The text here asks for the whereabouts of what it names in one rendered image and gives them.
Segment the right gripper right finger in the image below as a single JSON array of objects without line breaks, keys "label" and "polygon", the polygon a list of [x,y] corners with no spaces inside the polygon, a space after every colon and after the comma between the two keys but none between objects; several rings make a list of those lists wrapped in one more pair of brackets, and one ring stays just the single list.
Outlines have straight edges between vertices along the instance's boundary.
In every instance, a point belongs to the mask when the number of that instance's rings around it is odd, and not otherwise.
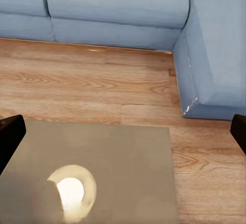
[{"label": "right gripper right finger", "polygon": [[230,133],[246,154],[246,116],[240,114],[234,115]]}]

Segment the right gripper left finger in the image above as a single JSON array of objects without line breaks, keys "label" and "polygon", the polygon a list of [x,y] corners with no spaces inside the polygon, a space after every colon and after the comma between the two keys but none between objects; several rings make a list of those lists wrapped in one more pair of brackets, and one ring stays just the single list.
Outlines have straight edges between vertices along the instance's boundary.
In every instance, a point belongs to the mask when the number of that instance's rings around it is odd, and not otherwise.
[{"label": "right gripper left finger", "polygon": [[0,119],[0,175],[26,135],[21,114]]}]

